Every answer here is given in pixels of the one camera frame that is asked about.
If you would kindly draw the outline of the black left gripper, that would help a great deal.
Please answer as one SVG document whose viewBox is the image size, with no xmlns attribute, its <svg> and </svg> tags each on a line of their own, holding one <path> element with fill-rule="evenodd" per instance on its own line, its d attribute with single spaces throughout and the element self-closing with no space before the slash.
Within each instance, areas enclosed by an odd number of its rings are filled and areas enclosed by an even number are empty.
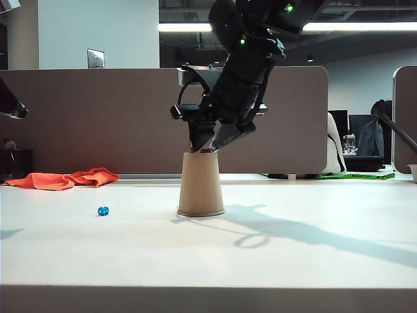
<svg viewBox="0 0 417 313">
<path fill-rule="evenodd" d="M 5 82 L 0 83 L 1 115 L 14 119 L 23 119 L 28 114 L 28 109 L 10 91 Z"/>
</svg>

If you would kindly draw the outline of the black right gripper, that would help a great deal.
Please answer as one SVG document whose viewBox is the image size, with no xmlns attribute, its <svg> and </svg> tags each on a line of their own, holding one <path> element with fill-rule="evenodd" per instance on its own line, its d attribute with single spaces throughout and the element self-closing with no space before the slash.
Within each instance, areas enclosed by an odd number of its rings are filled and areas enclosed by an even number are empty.
<svg viewBox="0 0 417 313">
<path fill-rule="evenodd" d="M 211 149 L 219 150 L 255 132 L 253 119 L 267 111 L 261 93 L 204 94 L 200 104 L 183 104 L 179 96 L 169 109 L 173 119 L 188 122 L 192 152 L 198 152 L 213 136 Z M 216 121 L 223 124 L 214 134 Z"/>
</svg>

